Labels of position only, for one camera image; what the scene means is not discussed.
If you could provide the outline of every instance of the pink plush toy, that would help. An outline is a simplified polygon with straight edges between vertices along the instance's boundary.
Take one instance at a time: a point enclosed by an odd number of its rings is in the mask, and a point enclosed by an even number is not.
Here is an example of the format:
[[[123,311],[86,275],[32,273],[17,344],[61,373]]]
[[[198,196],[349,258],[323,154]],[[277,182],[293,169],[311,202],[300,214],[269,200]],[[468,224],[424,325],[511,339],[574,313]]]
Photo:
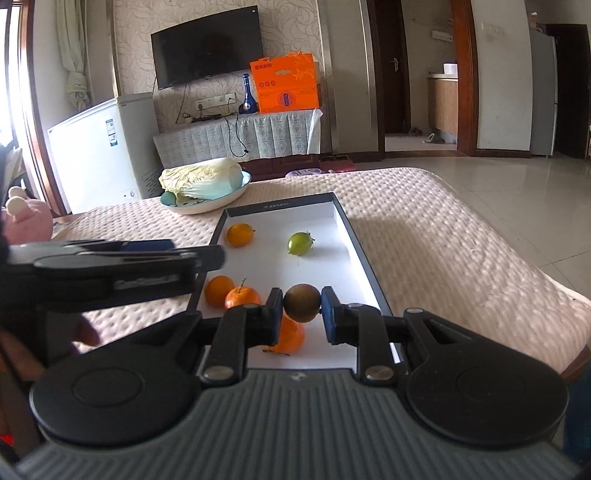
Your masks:
[[[53,218],[49,205],[31,200],[20,187],[8,191],[6,209],[2,209],[4,236],[9,245],[47,242],[53,233]]]

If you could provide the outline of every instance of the orange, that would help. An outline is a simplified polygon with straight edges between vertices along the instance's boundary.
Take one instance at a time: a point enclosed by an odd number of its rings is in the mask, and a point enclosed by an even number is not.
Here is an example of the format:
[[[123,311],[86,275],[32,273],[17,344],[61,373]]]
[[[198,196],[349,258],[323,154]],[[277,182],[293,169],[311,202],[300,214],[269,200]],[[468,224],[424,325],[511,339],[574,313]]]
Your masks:
[[[281,319],[281,330],[279,330],[279,341],[275,346],[264,347],[265,351],[273,353],[290,354],[295,352],[306,338],[304,326],[291,320],[285,313]]]
[[[232,225],[226,232],[226,240],[233,247],[244,247],[252,242],[255,231],[247,223]]]
[[[205,301],[212,307],[223,307],[226,296],[234,286],[232,279],[225,275],[212,278],[205,285]]]
[[[226,295],[225,306],[227,309],[231,309],[238,305],[247,305],[249,303],[262,305],[261,296],[254,288],[240,285],[239,287],[231,289],[230,292],[228,292],[228,295]]]

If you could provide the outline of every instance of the slipper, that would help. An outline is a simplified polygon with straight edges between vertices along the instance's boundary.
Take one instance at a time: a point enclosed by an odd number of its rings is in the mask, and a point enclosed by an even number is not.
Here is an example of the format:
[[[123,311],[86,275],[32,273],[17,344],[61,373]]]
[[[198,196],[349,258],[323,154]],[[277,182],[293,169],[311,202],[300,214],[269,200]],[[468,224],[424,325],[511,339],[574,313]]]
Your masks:
[[[426,140],[423,140],[423,143],[438,143],[438,144],[443,144],[445,143],[445,140],[442,139],[439,135],[437,134],[431,134],[427,137]]]

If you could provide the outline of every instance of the kiwi fruit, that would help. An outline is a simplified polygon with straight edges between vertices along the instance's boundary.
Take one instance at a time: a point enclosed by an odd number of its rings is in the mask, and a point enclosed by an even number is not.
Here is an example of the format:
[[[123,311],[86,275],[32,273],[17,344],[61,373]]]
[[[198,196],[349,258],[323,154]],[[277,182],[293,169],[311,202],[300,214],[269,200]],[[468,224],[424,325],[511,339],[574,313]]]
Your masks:
[[[320,292],[307,283],[294,285],[283,297],[283,308],[290,319],[310,322],[320,311]]]

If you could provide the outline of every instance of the orange gift box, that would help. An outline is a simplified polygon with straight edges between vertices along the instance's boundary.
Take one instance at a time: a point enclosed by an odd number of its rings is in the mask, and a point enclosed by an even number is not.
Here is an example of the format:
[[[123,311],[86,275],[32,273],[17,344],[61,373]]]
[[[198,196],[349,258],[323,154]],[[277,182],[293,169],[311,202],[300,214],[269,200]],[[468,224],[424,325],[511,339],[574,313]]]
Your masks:
[[[311,53],[293,52],[251,62],[261,113],[318,108],[316,69]]]

